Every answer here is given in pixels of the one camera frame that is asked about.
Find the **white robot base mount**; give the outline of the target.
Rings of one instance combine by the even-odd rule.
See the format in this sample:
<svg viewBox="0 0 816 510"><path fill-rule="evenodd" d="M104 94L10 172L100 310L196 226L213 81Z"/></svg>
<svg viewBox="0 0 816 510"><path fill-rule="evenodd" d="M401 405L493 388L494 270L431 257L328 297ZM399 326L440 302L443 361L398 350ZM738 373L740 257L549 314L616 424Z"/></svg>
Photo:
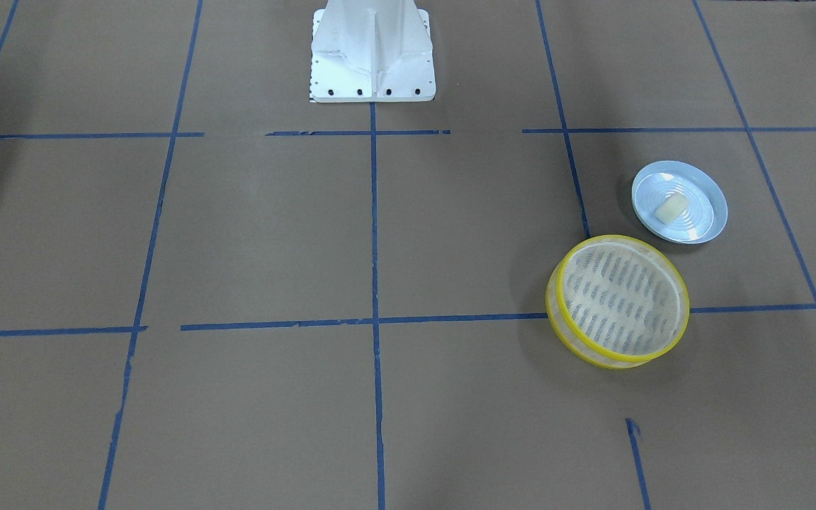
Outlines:
<svg viewBox="0 0 816 510"><path fill-rule="evenodd" d="M309 100L432 101L431 19L414 1L328 1L313 13Z"/></svg>

